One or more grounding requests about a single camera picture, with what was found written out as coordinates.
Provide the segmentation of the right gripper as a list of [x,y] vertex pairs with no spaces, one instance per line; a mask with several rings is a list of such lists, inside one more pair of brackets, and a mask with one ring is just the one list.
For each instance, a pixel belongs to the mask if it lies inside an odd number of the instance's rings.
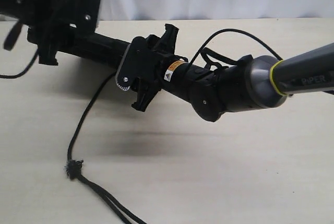
[[137,100],[132,107],[137,111],[145,111],[149,103],[163,87],[163,71],[167,63],[176,60],[175,46],[178,28],[165,24],[165,33],[158,37],[135,37],[127,47],[115,81],[117,86],[128,91],[137,92]]

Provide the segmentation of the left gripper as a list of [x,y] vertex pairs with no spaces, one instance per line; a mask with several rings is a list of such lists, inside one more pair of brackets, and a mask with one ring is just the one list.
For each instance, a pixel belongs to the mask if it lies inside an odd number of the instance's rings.
[[37,45],[39,64],[57,65],[56,53],[72,37],[84,38],[96,30],[101,0],[43,0],[28,40]]

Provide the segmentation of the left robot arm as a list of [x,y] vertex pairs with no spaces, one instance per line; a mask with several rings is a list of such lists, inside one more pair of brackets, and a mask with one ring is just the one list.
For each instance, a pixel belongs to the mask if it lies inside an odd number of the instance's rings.
[[1,0],[1,14],[17,22],[3,43],[11,51],[24,25],[33,34],[39,63],[58,65],[56,53],[69,37],[92,35],[99,21],[101,0]]

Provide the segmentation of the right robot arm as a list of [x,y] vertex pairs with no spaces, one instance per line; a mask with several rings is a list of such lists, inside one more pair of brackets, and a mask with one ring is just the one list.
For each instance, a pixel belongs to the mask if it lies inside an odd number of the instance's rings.
[[274,51],[233,60],[202,45],[200,67],[175,54],[177,34],[176,26],[166,24],[162,36],[135,37],[125,49],[115,82],[137,93],[134,109],[145,111],[164,90],[215,122],[225,113],[279,107],[297,93],[333,93],[333,44],[287,60]]

